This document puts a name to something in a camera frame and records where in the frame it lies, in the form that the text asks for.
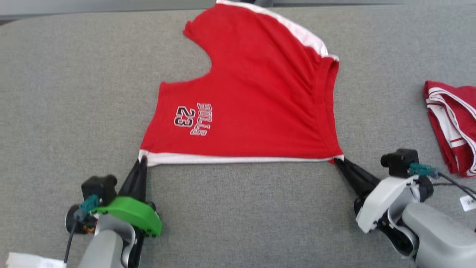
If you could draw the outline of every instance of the clothing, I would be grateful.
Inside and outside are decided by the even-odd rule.
[[[476,87],[427,81],[423,94],[449,171],[476,176]]]
[[[139,153],[149,166],[343,157],[333,113],[339,63],[321,39],[267,9],[223,0],[183,32],[212,67],[160,85]]]

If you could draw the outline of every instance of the folded red garment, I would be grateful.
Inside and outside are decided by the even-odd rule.
[[[423,95],[449,171],[476,176],[476,87],[426,81]]]

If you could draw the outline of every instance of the gray table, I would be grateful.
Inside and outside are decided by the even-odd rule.
[[[476,84],[475,6],[274,11],[340,57],[335,115],[349,159],[385,177],[380,156],[403,146],[447,171],[422,86]],[[62,259],[64,216],[81,201],[80,184],[91,175],[124,181],[159,83],[210,68],[181,33],[199,13],[71,14],[0,27],[2,262],[10,251]],[[413,267],[383,234],[360,231],[355,194],[331,164],[164,165],[149,173],[164,229],[145,242],[142,268]],[[428,203],[474,228],[462,195],[440,187]],[[73,239],[71,267],[90,239]]]

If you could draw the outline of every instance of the white plastic part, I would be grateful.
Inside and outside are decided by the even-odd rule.
[[[10,252],[7,259],[7,268],[64,268],[66,265],[58,259],[43,258],[41,256]]]
[[[376,223],[382,218],[390,205],[408,187],[407,184],[412,184],[415,179],[418,179],[418,175],[407,179],[388,177],[380,181],[377,187],[367,196],[364,205],[357,214],[356,221],[360,229],[364,233],[375,229],[377,227]]]

